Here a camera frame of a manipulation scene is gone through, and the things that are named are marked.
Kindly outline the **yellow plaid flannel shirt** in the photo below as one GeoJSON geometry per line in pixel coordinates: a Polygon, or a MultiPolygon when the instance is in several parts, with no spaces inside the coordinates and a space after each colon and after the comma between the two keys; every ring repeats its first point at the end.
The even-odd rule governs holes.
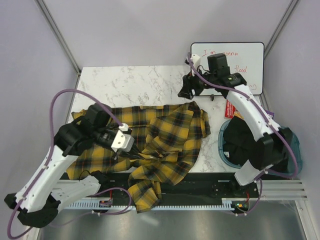
{"type": "Polygon", "coordinates": [[[151,210],[162,201],[161,184],[176,185],[195,165],[202,140],[210,133],[208,114],[196,102],[161,106],[113,108],[115,119],[131,129],[139,156],[116,156],[112,150],[95,145],[84,151],[66,170],[71,180],[85,172],[105,174],[130,170],[128,192],[138,213],[151,210]]]}

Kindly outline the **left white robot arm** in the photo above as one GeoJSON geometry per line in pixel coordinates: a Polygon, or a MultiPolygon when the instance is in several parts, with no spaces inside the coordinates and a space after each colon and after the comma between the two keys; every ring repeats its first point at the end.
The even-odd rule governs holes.
{"type": "Polygon", "coordinates": [[[111,115],[107,105],[90,105],[85,115],[61,126],[54,136],[53,147],[28,183],[17,193],[8,194],[4,201],[18,211],[21,224],[34,228],[49,225],[58,213],[84,197],[106,196],[110,185],[99,170],[84,179],[55,190],[54,186],[66,169],[94,145],[110,150],[115,157],[137,157],[130,128],[124,124],[117,131],[107,127],[111,115]]]}

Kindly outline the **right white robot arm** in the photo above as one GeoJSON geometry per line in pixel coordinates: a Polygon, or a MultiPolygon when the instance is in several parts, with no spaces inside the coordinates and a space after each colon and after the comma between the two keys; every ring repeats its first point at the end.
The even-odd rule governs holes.
{"type": "Polygon", "coordinates": [[[257,102],[244,77],[231,73],[227,57],[223,53],[207,57],[208,70],[201,72],[201,57],[188,52],[185,63],[190,72],[182,78],[180,98],[193,99],[205,89],[214,89],[228,100],[244,118],[254,139],[248,160],[234,174],[229,191],[235,197],[247,191],[247,185],[264,174],[272,173],[272,167],[288,158],[297,166],[297,160],[290,146],[293,132],[276,123],[257,102]]]}

